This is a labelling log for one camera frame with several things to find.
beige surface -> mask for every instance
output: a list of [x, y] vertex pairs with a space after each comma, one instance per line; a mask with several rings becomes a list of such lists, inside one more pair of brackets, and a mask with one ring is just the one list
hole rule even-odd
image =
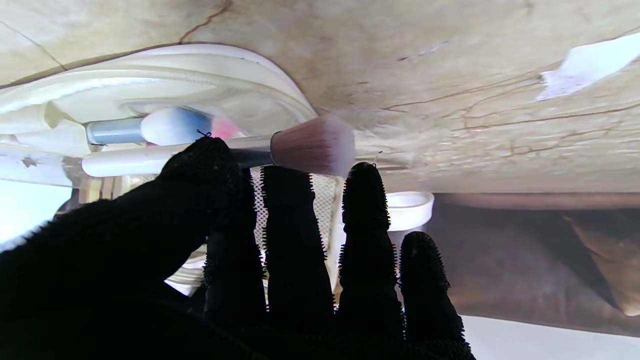
[[640, 191], [640, 66], [536, 102], [572, 47], [640, 29], [626, 0], [2, 0], [0, 83], [146, 47], [274, 60], [358, 129], [389, 190]]

gloved hand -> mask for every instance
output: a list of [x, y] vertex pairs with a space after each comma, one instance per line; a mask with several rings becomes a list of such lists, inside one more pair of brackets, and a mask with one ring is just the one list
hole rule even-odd
[[[234, 235], [237, 231], [228, 229], [225, 241], [209, 243], [216, 259], [233, 260], [221, 262], [228, 264], [226, 270], [212, 263], [205, 270], [206, 278], [215, 279], [218, 294], [207, 299], [209, 309], [214, 309], [207, 321], [273, 359], [474, 358], [462, 336], [461, 318], [447, 296], [449, 283], [440, 255], [424, 233], [407, 235], [401, 247], [401, 290], [406, 309], [402, 311], [394, 289], [396, 259], [387, 234], [385, 191], [373, 165], [357, 164], [346, 181], [343, 221], [347, 239], [340, 258], [343, 290], [337, 312], [333, 311], [313, 212], [310, 176], [267, 167], [262, 170], [262, 182], [269, 213], [265, 234], [269, 312], [265, 310], [253, 239], [246, 231], [240, 238]], [[244, 194], [252, 193], [246, 189]], [[240, 219], [231, 224], [253, 229], [255, 212], [250, 205], [237, 216]]]

white lid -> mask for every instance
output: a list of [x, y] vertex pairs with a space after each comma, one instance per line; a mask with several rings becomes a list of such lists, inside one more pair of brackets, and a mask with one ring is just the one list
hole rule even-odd
[[389, 231], [404, 231], [426, 224], [431, 219], [432, 193], [399, 192], [387, 194], [391, 226]]

white plastic part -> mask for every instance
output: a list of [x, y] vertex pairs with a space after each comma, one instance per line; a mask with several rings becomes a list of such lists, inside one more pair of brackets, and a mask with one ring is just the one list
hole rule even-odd
[[405, 231], [426, 224], [431, 219], [432, 193], [399, 192], [387, 194], [391, 226], [389, 231]]
[[49, 103], [31, 105], [0, 114], [0, 134], [22, 134], [33, 131], [49, 130], [51, 123], [45, 114]]
[[164, 164], [187, 146], [189, 144], [94, 152], [82, 160], [82, 168], [95, 177], [159, 174]]
[[62, 119], [56, 127], [32, 133], [15, 134], [21, 145], [31, 149], [81, 158], [91, 154], [84, 126]]

brown surface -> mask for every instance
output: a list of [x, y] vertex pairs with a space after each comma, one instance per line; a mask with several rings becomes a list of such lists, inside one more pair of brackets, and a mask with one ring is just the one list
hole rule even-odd
[[627, 0], [5, 1], [0, 84], [178, 42], [235, 45], [354, 124], [389, 191], [640, 192], [639, 62], [535, 101], [541, 71], [638, 32], [638, 11]]
[[427, 233], [440, 248], [459, 313], [640, 337], [640, 316], [615, 307], [606, 279], [560, 212], [436, 201], [433, 213]]

